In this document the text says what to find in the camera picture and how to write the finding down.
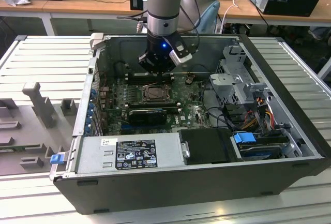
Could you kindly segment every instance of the white cable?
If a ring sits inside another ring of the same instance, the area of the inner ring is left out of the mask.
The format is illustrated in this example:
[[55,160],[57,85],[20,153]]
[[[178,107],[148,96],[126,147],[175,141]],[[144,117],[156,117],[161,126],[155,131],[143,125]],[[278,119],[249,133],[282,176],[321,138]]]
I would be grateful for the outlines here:
[[222,24],[222,27],[221,27],[221,30],[220,30],[220,34],[223,33],[223,28],[224,28],[224,24],[225,24],[225,23],[224,23],[224,20],[225,20],[225,17],[226,17],[226,15],[227,15],[227,12],[229,11],[229,9],[232,8],[232,7],[234,7],[234,6],[237,7],[237,8],[239,7],[234,1],[235,1],[235,0],[232,0],[232,4],[233,4],[233,5],[231,5],[230,7],[228,7],[228,9],[227,9],[227,10],[225,11],[225,13],[224,13],[223,20],[222,20],[222,23],[221,23],[221,24]]
[[230,7],[228,7],[228,9],[227,9],[227,10],[225,11],[225,13],[224,13],[223,20],[222,20],[222,27],[221,27],[221,31],[220,31],[221,34],[223,33],[224,20],[225,20],[225,17],[227,16],[227,13],[228,13],[229,9],[232,8],[232,7],[238,7],[238,5],[236,5],[236,4],[234,3],[234,0],[232,0],[232,2],[233,2],[233,5],[231,5]]

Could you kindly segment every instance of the white sticker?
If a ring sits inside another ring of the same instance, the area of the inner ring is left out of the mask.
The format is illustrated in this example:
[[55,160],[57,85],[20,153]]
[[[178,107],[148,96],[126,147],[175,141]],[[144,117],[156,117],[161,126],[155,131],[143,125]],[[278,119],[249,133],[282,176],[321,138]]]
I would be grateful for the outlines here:
[[116,145],[117,139],[101,139],[101,145]]

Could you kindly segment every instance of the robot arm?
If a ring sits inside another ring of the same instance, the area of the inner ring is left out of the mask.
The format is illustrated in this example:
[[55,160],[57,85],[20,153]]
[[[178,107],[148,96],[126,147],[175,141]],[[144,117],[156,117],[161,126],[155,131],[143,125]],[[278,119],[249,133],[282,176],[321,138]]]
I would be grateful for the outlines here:
[[196,46],[187,46],[177,32],[181,0],[148,0],[147,49],[139,64],[150,73],[163,74],[192,58]]

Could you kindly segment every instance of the desk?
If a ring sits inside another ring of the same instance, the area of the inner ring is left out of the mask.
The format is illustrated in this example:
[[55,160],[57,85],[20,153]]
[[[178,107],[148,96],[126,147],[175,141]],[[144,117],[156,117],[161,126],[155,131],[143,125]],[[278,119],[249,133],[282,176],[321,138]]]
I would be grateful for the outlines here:
[[[102,0],[123,2],[126,0]],[[226,22],[264,24],[256,8],[249,0],[238,0],[239,8],[233,7],[227,13]],[[231,1],[221,1],[219,14],[223,17]],[[48,35],[55,35],[52,18],[76,19],[116,19],[118,15],[131,15],[138,11],[131,11],[129,2],[102,3],[91,0],[63,0],[46,1],[32,0],[26,6],[11,7],[0,1],[0,16],[10,17],[38,17],[41,18]],[[320,0],[310,17],[293,16],[264,16],[271,25],[293,26],[331,26],[331,0]]]
[[[124,2],[126,0],[101,0]],[[0,1],[0,16],[35,17],[41,18],[47,35],[56,35],[52,18],[74,19],[116,19],[117,16],[132,15],[139,11],[130,10],[130,2],[103,3],[91,0],[31,0],[31,4],[24,6],[9,6]]]
[[[229,23],[264,24],[250,0],[237,0],[239,7],[232,7],[226,16]],[[223,17],[232,1],[221,1],[219,14]],[[310,17],[263,15],[270,25],[287,26],[331,26],[331,0],[319,0]]]

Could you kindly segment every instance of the metal bracket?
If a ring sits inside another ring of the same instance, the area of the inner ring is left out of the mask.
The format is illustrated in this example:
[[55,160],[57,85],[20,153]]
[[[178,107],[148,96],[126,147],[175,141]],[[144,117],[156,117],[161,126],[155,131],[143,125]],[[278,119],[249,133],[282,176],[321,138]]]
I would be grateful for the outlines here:
[[228,46],[223,50],[223,55],[227,63],[231,62],[244,62],[246,58],[245,51],[240,46]]
[[93,33],[91,34],[91,38],[89,39],[89,45],[92,50],[97,50],[104,45],[104,40],[105,38],[103,33]]
[[185,141],[185,142],[182,142],[180,144],[180,147],[182,149],[182,155],[184,158],[189,158],[191,156],[190,154],[190,150],[188,148],[188,143]]

